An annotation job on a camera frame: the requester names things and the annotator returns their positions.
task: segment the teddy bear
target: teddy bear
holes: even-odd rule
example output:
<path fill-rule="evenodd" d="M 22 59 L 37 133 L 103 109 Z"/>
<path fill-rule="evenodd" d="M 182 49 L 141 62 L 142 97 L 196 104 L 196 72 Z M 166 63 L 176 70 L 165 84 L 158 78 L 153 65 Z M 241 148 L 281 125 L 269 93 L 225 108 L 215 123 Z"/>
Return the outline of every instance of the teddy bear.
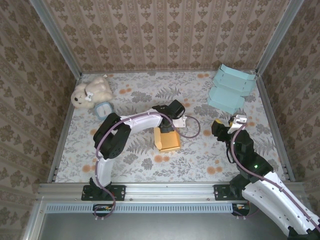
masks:
<path fill-rule="evenodd" d="M 77 85 L 71 95 L 75 108 L 91 109 L 96 104 L 108 102 L 114 96 L 107 82 L 107 75 L 95 78 L 89 84 Z"/>

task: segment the floral tablecloth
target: floral tablecloth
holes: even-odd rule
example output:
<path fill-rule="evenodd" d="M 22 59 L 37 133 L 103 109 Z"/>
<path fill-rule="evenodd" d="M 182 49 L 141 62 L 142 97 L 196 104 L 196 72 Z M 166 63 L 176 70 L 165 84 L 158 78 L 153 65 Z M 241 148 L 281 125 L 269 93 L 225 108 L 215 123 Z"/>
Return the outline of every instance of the floral tablecloth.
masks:
<path fill-rule="evenodd" d="M 155 105 L 168 105 L 177 99 L 186 115 L 201 123 L 197 138 L 181 137 L 181 150 L 159 153 L 154 145 L 153 129 L 135 133 L 116 158 L 113 182 L 211 182 L 230 181 L 239 171 L 226 157 L 226 146 L 211 134 L 214 119 L 227 124 L 230 114 L 207 104 L 215 72 L 157 72 L 110 74 L 108 81 L 115 95 L 110 102 L 121 116 L 144 112 Z M 85 74 L 82 82 L 98 74 Z M 248 116 L 247 131 L 255 150 L 285 179 L 264 107 L 257 87 L 245 97 L 239 113 Z M 96 162 L 93 135 L 101 125 L 93 109 L 75 109 L 59 165 L 56 182 L 85 183 L 94 174 Z M 186 135 L 194 135 L 198 125 L 187 119 Z"/>

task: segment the patterned wall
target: patterned wall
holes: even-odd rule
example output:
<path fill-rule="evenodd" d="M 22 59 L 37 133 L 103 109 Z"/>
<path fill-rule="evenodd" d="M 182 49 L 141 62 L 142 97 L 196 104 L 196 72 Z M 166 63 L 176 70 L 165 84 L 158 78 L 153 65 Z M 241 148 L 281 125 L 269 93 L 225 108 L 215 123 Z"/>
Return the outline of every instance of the patterned wall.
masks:
<path fill-rule="evenodd" d="M 320 1 L 305 0 L 263 80 L 295 177 L 320 214 Z"/>
<path fill-rule="evenodd" d="M 289 0 L 45 0 L 83 72 L 254 69 Z"/>
<path fill-rule="evenodd" d="M 27 0 L 0 1 L 0 239 L 19 239 L 47 181 L 75 78 Z"/>

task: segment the floral wallpaper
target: floral wallpaper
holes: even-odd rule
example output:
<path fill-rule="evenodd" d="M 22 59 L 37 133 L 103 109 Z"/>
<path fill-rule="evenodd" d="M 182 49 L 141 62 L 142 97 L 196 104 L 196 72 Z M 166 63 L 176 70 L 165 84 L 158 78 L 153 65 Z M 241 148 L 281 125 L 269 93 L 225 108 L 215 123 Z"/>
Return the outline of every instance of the floral wallpaper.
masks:
<path fill-rule="evenodd" d="M 47 181 L 75 78 L 28 0 L 0 1 L 0 239 L 19 239 Z"/>
<path fill-rule="evenodd" d="M 230 181 L 239 174 L 235 164 L 226 156 L 226 145 L 211 133 L 211 125 L 219 118 L 225 125 L 231 115 L 208 105 L 209 91 L 214 85 L 215 71 L 135 72 L 108 75 L 115 98 L 110 101 L 120 116 L 142 113 L 156 105 L 169 105 L 178 100 L 185 114 L 197 118 L 200 134 L 193 139 L 180 138 L 181 149 L 160 153 L 155 146 L 154 130 L 134 133 L 124 151 L 114 159 L 111 180 L 126 182 L 215 182 Z M 83 74 L 83 83 L 101 74 Z M 255 150 L 263 156 L 284 180 L 284 172 L 277 153 L 265 110 L 255 87 L 245 97 L 239 113 L 248 116 L 246 130 L 254 141 Z M 87 183 L 94 176 L 96 149 L 93 135 L 102 124 L 94 109 L 75 109 L 55 182 Z M 186 136 L 198 131 L 198 125 L 186 120 L 180 128 Z"/>
<path fill-rule="evenodd" d="M 263 80 L 297 181 L 320 214 L 320 1 L 305 0 Z"/>
<path fill-rule="evenodd" d="M 77 64 L 101 71 L 254 69 L 289 0 L 45 0 Z"/>

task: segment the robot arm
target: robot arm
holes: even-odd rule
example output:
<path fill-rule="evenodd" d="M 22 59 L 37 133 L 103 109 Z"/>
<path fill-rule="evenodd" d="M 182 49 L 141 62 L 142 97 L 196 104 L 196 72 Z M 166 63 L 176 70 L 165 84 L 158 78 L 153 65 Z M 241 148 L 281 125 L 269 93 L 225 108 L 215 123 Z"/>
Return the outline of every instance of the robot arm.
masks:
<path fill-rule="evenodd" d="M 124 150 L 126 142 L 131 134 L 138 133 L 148 128 L 159 127 L 161 133 L 172 132 L 174 129 L 171 123 L 161 115 L 164 114 L 173 120 L 178 120 L 185 112 L 184 106 L 177 100 L 174 100 L 169 106 L 157 105 L 152 107 L 146 112 L 142 112 L 130 116 L 118 116 L 115 113 L 111 113 L 102 123 L 100 128 L 93 136 L 95 142 L 94 147 L 97 149 L 102 138 L 107 131 L 111 129 L 116 123 L 124 119 L 129 119 L 117 126 L 107 138 L 103 141 L 99 149 L 100 159 L 97 163 L 96 175 L 99 183 L 106 187 L 111 183 L 111 171 L 114 164 L 114 158 L 119 156 Z M 93 178 L 93 182 L 98 186 L 96 178 Z"/>
<path fill-rule="evenodd" d="M 288 239 L 320 239 L 320 232 L 315 226 L 320 223 L 319 217 L 292 194 L 274 172 L 273 167 L 255 152 L 254 141 L 248 132 L 235 132 L 246 121 L 246 116 L 237 115 L 230 119 L 230 127 L 225 127 L 219 120 L 215 120 L 212 125 L 212 134 L 217 140 L 225 142 L 229 152 L 234 147 L 240 174 L 230 181 L 232 194 L 256 205 L 279 226 Z"/>

